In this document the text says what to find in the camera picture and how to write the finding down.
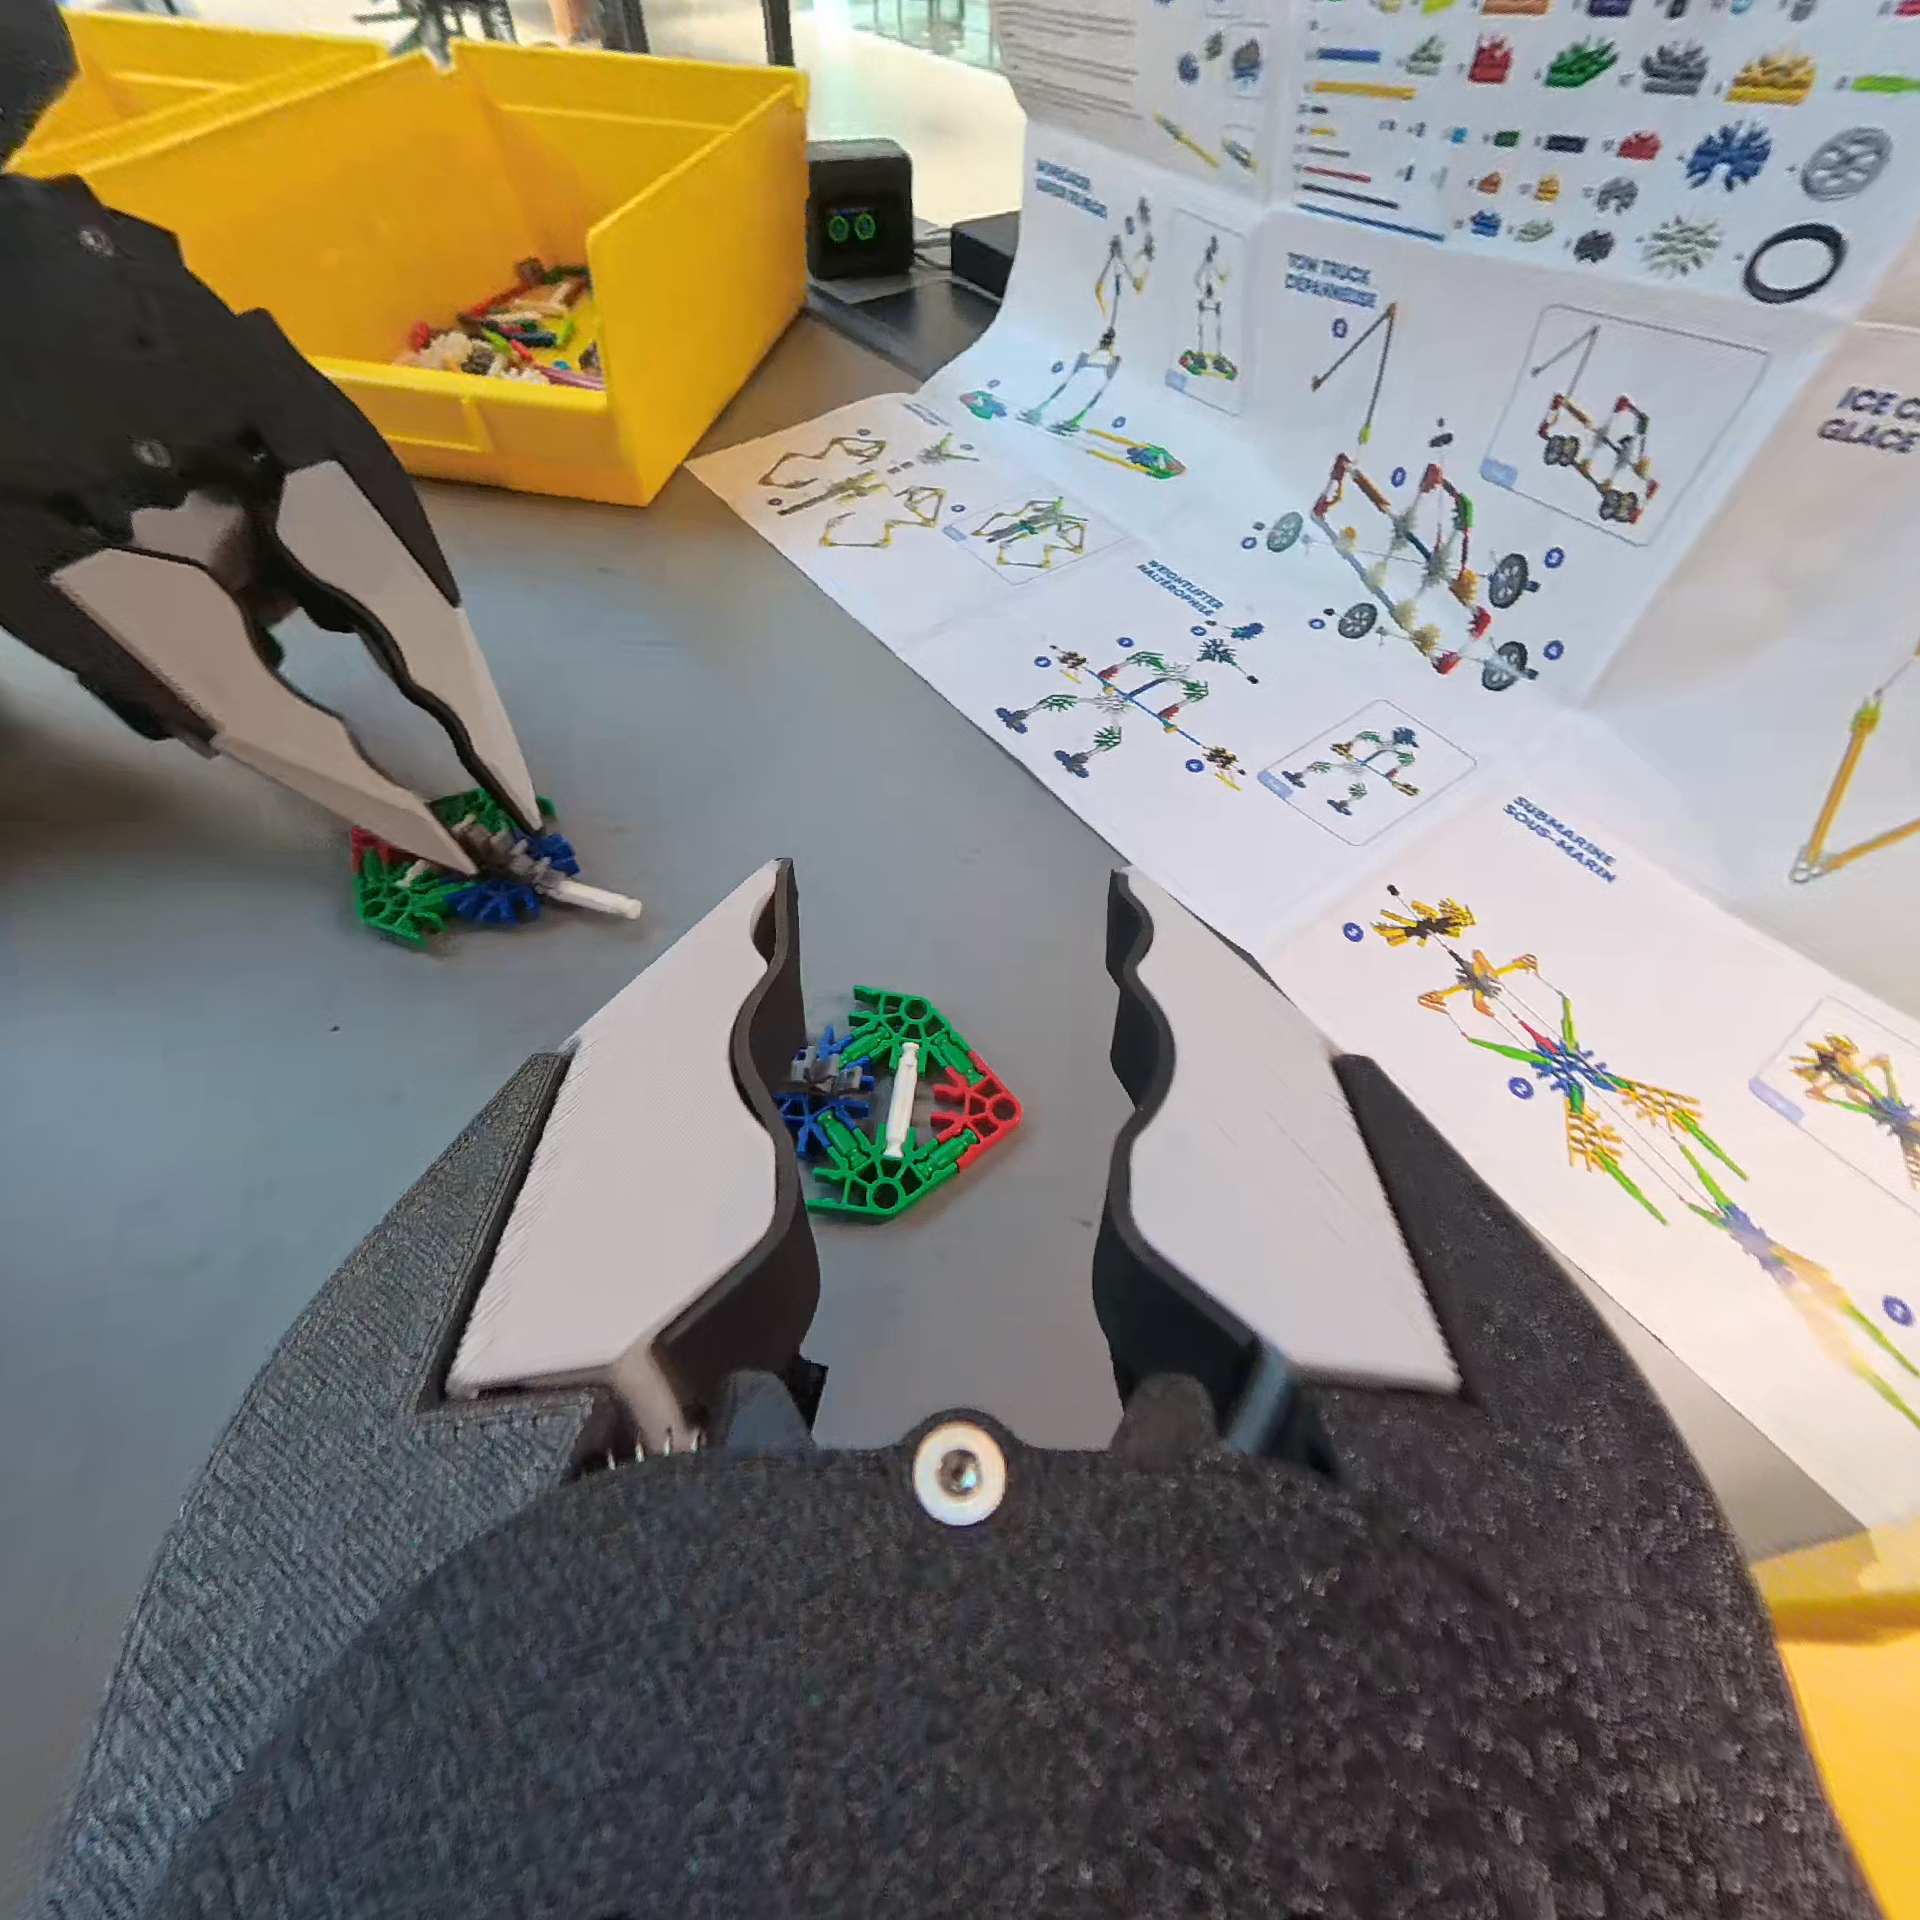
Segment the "green toy base half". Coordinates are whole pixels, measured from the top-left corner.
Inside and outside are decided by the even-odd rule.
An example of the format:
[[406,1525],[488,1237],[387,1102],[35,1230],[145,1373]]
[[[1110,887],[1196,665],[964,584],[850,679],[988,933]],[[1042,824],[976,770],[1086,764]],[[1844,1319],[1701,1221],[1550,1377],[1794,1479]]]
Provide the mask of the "green toy base half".
[[516,828],[483,785],[448,792],[428,808],[466,850],[472,870],[440,865],[352,828],[352,912],[361,928],[428,950],[457,930],[533,925],[548,908],[643,918],[636,895],[588,881],[548,796],[537,797],[537,831]]

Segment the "colourful toy rod model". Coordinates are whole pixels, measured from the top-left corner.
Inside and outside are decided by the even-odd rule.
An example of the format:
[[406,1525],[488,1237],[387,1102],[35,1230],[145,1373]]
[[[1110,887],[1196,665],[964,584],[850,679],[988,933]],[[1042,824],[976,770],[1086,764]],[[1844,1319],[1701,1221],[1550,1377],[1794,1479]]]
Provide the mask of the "colourful toy rod model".
[[881,1224],[960,1181],[1024,1125],[1018,1093],[924,991],[853,986],[804,1036],[776,1111],[817,1216]]

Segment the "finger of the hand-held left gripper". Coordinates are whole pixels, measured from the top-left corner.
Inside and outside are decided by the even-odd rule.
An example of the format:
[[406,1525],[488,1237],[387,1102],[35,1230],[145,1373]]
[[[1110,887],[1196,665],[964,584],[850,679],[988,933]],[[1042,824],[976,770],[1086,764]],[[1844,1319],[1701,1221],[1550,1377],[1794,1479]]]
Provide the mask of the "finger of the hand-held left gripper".
[[432,865],[476,870],[430,807],[361,753],[334,711],[267,665],[249,617],[201,565],[105,549],[62,566],[56,586],[209,726],[217,753]]
[[432,712],[468,776],[516,828],[537,783],[412,474],[381,450],[285,473],[273,520],[296,574],[344,604],[409,702]]

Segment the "white folded instruction booklet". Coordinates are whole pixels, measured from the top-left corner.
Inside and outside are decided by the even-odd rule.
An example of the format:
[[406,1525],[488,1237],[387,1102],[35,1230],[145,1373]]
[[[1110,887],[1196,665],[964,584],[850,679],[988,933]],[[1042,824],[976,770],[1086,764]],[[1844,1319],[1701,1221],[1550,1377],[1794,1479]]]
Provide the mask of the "white folded instruction booklet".
[[996,32],[996,322],[706,484],[1916,1519],[1916,4]]

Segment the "pile of toy building pieces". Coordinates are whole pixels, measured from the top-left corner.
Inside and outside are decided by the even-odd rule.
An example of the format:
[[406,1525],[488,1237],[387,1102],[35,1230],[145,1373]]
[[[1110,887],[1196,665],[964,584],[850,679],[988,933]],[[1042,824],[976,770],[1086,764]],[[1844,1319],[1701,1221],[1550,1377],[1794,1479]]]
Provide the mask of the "pile of toy building pieces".
[[409,326],[396,367],[518,382],[570,392],[603,392],[609,369],[585,263],[547,265],[530,255],[510,288],[460,309],[448,322]]

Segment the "black device with green display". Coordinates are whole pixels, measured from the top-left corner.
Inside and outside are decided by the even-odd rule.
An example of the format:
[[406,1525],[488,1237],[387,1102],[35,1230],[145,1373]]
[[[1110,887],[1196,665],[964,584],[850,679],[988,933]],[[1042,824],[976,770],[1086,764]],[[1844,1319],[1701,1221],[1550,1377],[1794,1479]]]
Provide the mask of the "black device with green display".
[[828,136],[808,143],[808,274],[874,280],[917,263],[914,167],[891,136]]

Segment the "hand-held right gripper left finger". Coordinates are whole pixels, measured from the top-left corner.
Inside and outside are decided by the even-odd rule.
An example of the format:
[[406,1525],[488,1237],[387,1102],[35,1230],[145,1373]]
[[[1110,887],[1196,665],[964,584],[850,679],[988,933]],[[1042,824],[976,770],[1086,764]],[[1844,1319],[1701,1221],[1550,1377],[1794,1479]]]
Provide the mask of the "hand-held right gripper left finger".
[[777,1089],[804,1040],[801,887],[766,862],[585,1020],[450,1356],[450,1397],[611,1392],[692,1449],[737,1373],[785,1376],[819,1254]]

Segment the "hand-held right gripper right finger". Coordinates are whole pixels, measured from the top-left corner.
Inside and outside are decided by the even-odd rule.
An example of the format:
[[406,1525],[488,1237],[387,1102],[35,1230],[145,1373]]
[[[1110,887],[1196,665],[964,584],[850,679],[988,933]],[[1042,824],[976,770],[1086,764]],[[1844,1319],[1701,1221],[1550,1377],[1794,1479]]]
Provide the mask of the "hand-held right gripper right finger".
[[1217,1434],[1314,1457],[1314,1388],[1452,1400],[1464,1377],[1333,1047],[1237,946],[1115,870],[1110,1069],[1129,1096],[1094,1231],[1121,1405],[1188,1380]]

